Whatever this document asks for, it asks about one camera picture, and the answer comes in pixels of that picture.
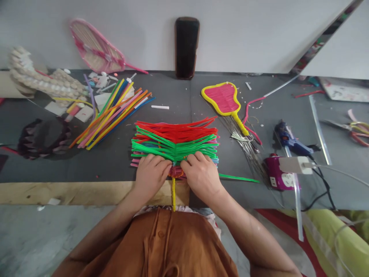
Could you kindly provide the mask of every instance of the person's left hand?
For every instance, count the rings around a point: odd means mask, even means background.
[[[136,183],[132,189],[137,200],[145,205],[164,184],[172,166],[170,160],[148,154],[138,163]]]

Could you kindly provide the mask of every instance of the white panel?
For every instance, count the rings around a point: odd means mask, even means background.
[[[0,68],[22,45],[51,68],[86,68],[68,21],[83,18],[131,64],[174,70],[177,17],[200,21],[197,71],[287,73],[351,0],[0,1]]]
[[[306,76],[369,79],[369,1],[364,0],[301,72]]]

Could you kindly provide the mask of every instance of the charger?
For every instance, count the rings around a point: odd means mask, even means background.
[[[312,163],[308,157],[280,157],[279,169],[285,173],[312,174]]]

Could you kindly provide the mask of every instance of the black cable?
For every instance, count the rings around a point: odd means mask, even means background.
[[[308,156],[308,157],[316,164],[315,159],[311,155]],[[332,199],[331,192],[330,192],[331,187],[329,186],[328,182],[325,180],[324,175],[323,175],[322,171],[320,170],[320,168],[318,168],[318,170],[319,170],[319,173],[315,169],[313,169],[313,171],[323,180],[324,186],[326,187],[327,191],[325,193],[319,195],[318,197],[316,197],[313,200],[313,202],[307,208],[301,210],[302,212],[306,212],[306,211],[310,210],[311,207],[315,204],[315,202],[318,201],[321,197],[325,196],[326,194],[328,195],[329,201],[331,202],[332,210],[336,210],[336,206],[333,203],[333,199]]]

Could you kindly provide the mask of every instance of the pink fan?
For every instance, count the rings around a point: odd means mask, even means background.
[[[93,71],[112,73],[123,71],[128,66],[148,74],[147,71],[128,64],[123,54],[87,21],[74,19],[69,27],[82,59]]]

